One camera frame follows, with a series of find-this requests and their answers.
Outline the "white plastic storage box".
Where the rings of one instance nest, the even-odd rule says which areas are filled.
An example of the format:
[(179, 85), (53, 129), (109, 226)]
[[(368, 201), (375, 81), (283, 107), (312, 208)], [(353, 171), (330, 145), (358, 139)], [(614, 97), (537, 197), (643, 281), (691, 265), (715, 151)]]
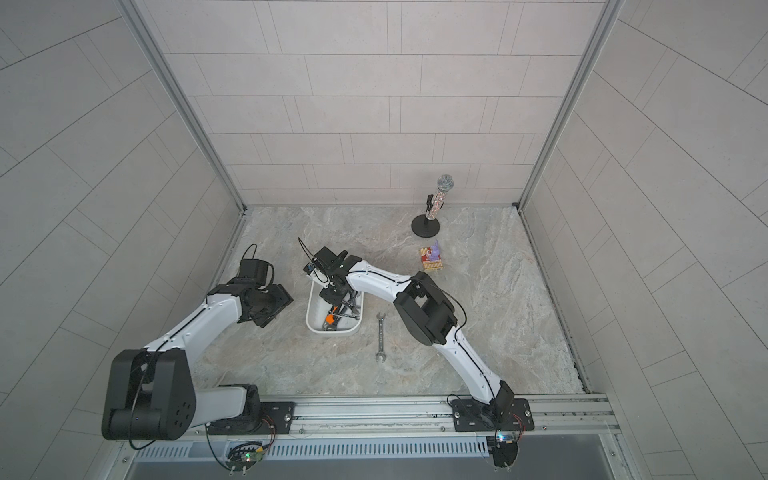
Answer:
[(356, 295), (356, 302), (360, 309), (361, 317), (359, 320), (352, 318), (342, 318), (337, 331), (324, 331), (322, 329), (323, 322), (328, 311), (333, 307), (320, 298), (319, 294), (324, 284), (317, 279), (313, 279), (313, 283), (310, 289), (309, 303), (305, 316), (305, 323), (309, 330), (317, 335), (329, 336), (329, 337), (344, 337), (350, 336), (357, 332), (360, 328), (363, 310), (364, 310), (364, 295), (360, 292), (352, 292), (352, 295)]

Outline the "orange handled adjustable wrench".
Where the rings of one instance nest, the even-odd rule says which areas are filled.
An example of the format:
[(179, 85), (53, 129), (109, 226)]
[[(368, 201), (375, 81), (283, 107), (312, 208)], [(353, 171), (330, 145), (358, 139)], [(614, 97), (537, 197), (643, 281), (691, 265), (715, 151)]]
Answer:
[(322, 325), (324, 331), (337, 331), (341, 319), (348, 311), (348, 307), (345, 305), (333, 306), (327, 313)]

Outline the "long silver open-end wrench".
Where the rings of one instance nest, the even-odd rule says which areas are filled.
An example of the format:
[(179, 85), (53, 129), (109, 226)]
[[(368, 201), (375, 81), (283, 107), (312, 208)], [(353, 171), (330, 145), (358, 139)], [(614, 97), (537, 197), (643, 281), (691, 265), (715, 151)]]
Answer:
[(386, 319), (386, 314), (384, 312), (379, 312), (377, 314), (377, 321), (378, 321), (378, 350), (376, 352), (375, 358), (376, 361), (379, 363), (383, 363), (386, 361), (387, 355), (384, 349), (384, 323)]

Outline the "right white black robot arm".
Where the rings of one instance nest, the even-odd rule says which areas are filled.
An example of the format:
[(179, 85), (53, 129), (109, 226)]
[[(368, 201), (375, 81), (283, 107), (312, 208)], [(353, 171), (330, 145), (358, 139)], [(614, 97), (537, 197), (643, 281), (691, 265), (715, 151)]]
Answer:
[(461, 376), (486, 423), (503, 428), (513, 421), (512, 389), (469, 344), (451, 297), (427, 273), (395, 274), (326, 247), (310, 258), (304, 272), (322, 286), (320, 298), (333, 307), (342, 307), (348, 296), (357, 293), (392, 303), (408, 332), (436, 348)]

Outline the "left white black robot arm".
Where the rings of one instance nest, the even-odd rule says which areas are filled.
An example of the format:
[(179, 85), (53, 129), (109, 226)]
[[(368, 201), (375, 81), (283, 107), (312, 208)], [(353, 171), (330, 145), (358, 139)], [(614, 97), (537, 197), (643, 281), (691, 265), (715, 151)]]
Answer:
[(219, 285), (188, 317), (141, 349), (126, 349), (111, 363), (101, 432), (107, 440), (171, 441), (192, 427), (215, 435), (285, 433), (253, 384), (194, 386), (191, 368), (229, 326), (265, 327), (293, 299), (273, 284)]

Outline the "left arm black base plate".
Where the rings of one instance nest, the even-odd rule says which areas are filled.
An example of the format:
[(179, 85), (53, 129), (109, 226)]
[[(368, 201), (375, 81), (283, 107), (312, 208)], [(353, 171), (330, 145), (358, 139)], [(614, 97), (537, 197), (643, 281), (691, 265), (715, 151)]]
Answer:
[(249, 403), (240, 415), (212, 422), (208, 433), (227, 436), (288, 434), (294, 408), (294, 402)]

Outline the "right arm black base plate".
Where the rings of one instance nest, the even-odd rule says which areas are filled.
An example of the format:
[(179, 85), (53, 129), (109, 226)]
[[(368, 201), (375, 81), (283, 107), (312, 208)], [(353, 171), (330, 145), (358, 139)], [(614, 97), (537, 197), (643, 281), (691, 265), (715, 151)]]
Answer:
[(483, 404), (471, 397), (456, 395), (446, 397), (453, 412), (454, 428), (457, 432), (523, 432), (533, 431), (535, 423), (530, 404), (525, 398), (515, 398), (507, 406), (497, 407)]

